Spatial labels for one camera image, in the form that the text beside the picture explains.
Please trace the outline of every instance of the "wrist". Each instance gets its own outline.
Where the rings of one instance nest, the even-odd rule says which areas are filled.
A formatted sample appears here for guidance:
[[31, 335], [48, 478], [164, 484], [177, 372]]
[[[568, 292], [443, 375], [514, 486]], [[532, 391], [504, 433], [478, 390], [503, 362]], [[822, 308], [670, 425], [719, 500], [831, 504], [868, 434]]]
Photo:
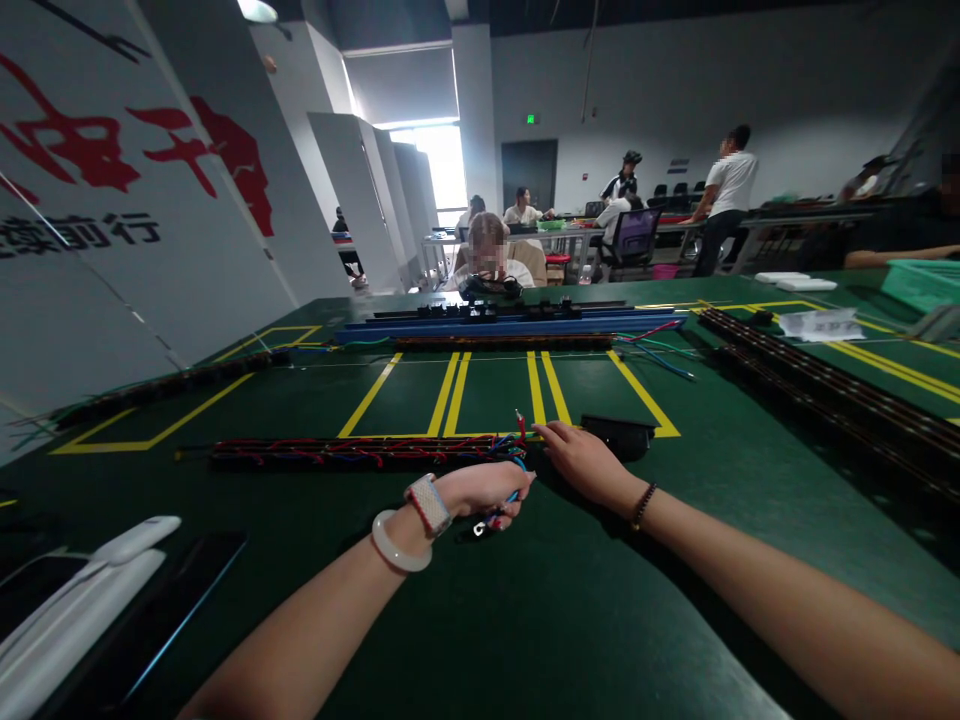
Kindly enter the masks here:
[[437, 489], [437, 494], [443, 500], [447, 507], [450, 517], [466, 517], [470, 513], [470, 507], [460, 490], [461, 483], [451, 479], [449, 475], [437, 478], [433, 486]]
[[637, 510], [637, 503], [650, 487], [650, 483], [641, 480], [635, 475], [625, 474], [622, 482], [617, 483], [615, 493], [606, 503], [607, 509], [616, 513], [624, 520], [632, 521]]

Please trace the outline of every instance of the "white jade bangle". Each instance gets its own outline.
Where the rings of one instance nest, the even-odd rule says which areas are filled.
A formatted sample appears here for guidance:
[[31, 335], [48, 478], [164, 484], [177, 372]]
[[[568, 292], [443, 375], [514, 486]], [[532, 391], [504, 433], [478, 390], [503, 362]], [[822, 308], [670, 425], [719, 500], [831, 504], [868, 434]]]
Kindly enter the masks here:
[[387, 537], [387, 530], [383, 527], [383, 523], [393, 517], [394, 514], [396, 514], [396, 510], [384, 510], [373, 519], [373, 529], [371, 531], [373, 544], [380, 551], [383, 559], [398, 570], [420, 572], [433, 559], [433, 548], [428, 547], [427, 551], [420, 557], [400, 552], [393, 541]]

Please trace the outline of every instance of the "watch strap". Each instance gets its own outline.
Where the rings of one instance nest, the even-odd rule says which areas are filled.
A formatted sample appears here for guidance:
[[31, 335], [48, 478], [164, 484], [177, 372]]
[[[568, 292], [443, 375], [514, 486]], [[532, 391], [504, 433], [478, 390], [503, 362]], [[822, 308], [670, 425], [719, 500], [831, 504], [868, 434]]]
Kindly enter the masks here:
[[433, 484], [436, 479], [436, 475], [427, 473], [403, 493], [407, 502], [417, 509], [427, 533], [435, 538], [443, 534], [453, 520]]

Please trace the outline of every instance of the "white paper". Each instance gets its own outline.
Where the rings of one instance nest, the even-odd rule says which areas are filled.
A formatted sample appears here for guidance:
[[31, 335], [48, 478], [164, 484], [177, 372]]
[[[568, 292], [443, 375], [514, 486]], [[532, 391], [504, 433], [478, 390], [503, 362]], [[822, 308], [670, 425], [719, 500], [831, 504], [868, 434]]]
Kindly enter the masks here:
[[788, 313], [780, 316], [780, 328], [787, 337], [798, 337], [804, 342], [863, 340], [856, 315], [856, 308]]

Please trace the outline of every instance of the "phone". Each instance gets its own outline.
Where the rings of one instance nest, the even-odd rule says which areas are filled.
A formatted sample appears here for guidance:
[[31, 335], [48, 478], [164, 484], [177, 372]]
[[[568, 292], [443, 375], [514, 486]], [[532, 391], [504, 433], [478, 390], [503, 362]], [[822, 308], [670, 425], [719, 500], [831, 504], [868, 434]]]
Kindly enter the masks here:
[[127, 702], [246, 544], [245, 532], [194, 541], [67, 699], [68, 712], [58, 716], [109, 716]]

